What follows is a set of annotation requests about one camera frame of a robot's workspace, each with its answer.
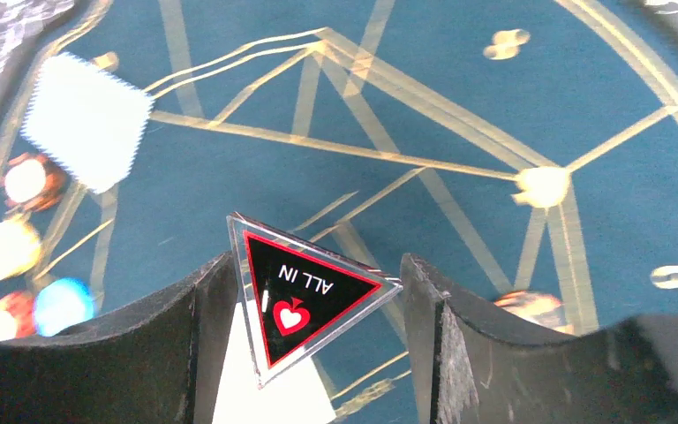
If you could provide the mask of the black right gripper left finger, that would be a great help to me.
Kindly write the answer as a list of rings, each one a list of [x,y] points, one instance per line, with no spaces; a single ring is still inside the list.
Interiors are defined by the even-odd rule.
[[[53,337],[0,342],[0,423],[209,423],[237,279],[221,254]]]

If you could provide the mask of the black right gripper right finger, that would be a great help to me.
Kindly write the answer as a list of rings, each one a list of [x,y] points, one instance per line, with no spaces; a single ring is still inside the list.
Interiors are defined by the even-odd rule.
[[[422,423],[678,423],[678,314],[572,337],[465,290],[424,258],[401,262]]]

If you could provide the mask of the dark chip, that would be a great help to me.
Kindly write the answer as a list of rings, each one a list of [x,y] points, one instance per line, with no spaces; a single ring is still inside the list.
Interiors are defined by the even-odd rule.
[[[24,153],[7,165],[1,186],[5,205],[26,211],[43,211],[63,197],[66,172],[44,154]]]

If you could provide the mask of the red poker chip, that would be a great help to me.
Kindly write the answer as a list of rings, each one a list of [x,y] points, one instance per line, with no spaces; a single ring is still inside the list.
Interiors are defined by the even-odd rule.
[[[0,342],[33,335],[34,296],[29,291],[15,291],[0,299]]]

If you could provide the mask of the cream poker chip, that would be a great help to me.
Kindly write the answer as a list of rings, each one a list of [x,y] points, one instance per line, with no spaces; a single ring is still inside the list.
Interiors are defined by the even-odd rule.
[[[0,281],[31,269],[41,256],[39,232],[28,222],[0,222]]]

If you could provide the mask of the blue small blind button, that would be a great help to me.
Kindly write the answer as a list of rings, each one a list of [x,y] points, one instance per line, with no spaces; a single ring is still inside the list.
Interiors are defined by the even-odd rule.
[[[40,336],[52,337],[95,315],[94,298],[76,278],[59,278],[42,289],[34,299],[34,323]]]

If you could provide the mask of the red triangle marker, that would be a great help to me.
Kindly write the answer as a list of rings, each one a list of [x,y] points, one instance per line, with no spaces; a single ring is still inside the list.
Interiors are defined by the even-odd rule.
[[[399,278],[380,269],[238,212],[227,223],[259,388],[403,288]]]

